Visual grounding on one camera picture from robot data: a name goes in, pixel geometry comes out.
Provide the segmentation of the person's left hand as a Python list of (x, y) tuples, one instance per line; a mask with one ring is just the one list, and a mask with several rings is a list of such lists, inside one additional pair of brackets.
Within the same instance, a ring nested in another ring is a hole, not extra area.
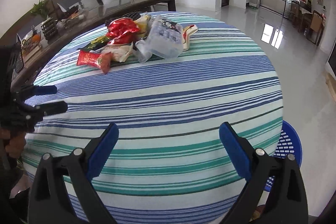
[(19, 132), (17, 135), (11, 136), (9, 130), (1, 129), (1, 139), (9, 141), (9, 143), (5, 145), (5, 151), (9, 157), (13, 159), (20, 158), (26, 145), (25, 137), (25, 132)]

